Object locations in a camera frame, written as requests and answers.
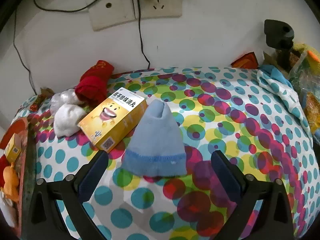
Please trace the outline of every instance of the dark blue gripper pad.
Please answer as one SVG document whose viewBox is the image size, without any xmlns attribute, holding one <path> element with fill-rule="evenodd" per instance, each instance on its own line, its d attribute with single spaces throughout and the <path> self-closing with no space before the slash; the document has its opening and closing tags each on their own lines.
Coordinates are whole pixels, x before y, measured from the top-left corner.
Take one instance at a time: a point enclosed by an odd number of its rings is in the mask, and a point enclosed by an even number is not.
<svg viewBox="0 0 320 240">
<path fill-rule="evenodd" d="M 225 165 L 223 160 L 215 152 L 211 155 L 211 166 L 220 180 L 229 199 L 237 204 L 241 200 L 241 188 L 231 170 Z"/>
<path fill-rule="evenodd" d="M 92 168 L 88 171 L 78 188 L 78 200 L 80 203 L 90 200 L 95 188 L 97 187 L 103 173 L 108 167 L 109 157 L 106 152 L 103 152 Z"/>
</svg>

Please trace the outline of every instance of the qr code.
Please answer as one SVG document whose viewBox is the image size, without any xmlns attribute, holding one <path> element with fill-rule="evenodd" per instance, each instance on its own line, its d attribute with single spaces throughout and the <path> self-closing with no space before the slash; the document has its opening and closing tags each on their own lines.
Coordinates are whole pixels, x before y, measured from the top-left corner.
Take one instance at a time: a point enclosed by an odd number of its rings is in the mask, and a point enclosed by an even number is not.
<svg viewBox="0 0 320 240">
<path fill-rule="evenodd" d="M 103 142 L 101 148 L 107 152 L 113 146 L 114 143 L 114 140 L 111 137 L 109 137 L 107 140 Z"/>
</svg>

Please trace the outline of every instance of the polka dot tablecloth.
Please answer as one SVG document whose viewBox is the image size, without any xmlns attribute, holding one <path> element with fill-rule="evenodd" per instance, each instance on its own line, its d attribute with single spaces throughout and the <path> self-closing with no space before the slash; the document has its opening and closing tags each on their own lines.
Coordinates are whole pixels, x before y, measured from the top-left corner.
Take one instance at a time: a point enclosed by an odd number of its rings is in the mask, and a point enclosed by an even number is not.
<svg viewBox="0 0 320 240">
<path fill-rule="evenodd" d="M 282 100 L 259 87 L 256 70 L 217 67 L 169 68 L 119 74 L 110 93 L 125 87 L 168 103 L 180 127 L 188 174 L 179 178 L 137 177 L 120 168 L 131 131 L 109 154 L 109 164 L 90 201 L 83 204 L 107 239 L 212 239 L 233 212 L 231 202 L 211 168 L 212 152 L 221 150 L 231 163 L 259 180 L 281 178 L 288 193 L 294 234 L 302 236 L 320 210 L 320 177 L 308 136 Z M 37 178 L 62 180 L 88 163 L 96 149 L 80 131 L 57 138 L 49 100 L 36 114 L 26 109 L 34 126 Z M 62 217 L 78 233 L 62 201 Z M 258 202 L 242 237 L 259 213 Z"/>
</svg>

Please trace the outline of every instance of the box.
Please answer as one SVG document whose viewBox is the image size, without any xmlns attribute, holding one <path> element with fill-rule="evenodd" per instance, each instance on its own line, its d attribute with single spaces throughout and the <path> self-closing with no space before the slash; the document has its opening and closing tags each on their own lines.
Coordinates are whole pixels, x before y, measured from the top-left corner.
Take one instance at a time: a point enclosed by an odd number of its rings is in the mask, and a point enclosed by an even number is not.
<svg viewBox="0 0 320 240">
<path fill-rule="evenodd" d="M 9 163 L 14 163 L 21 152 L 21 140 L 19 135 L 14 133 L 4 149 L 4 155 Z"/>
<path fill-rule="evenodd" d="M 109 153 L 140 122 L 146 109 L 145 98 L 119 88 L 78 126 L 97 148 Z"/>
</svg>

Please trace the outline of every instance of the wall outlet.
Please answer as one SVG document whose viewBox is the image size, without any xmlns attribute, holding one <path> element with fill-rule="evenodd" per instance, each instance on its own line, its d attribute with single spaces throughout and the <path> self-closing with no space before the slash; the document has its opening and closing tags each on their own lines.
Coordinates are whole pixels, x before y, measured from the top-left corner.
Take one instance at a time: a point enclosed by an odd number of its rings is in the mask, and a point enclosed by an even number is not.
<svg viewBox="0 0 320 240">
<path fill-rule="evenodd" d="M 132 0 L 99 0 L 89 8 L 89 18 L 94 31 L 136 19 Z"/>
<path fill-rule="evenodd" d="M 133 0 L 135 16 L 138 19 L 137 0 Z M 182 0 L 140 0 L 141 18 L 180 17 Z"/>
</svg>

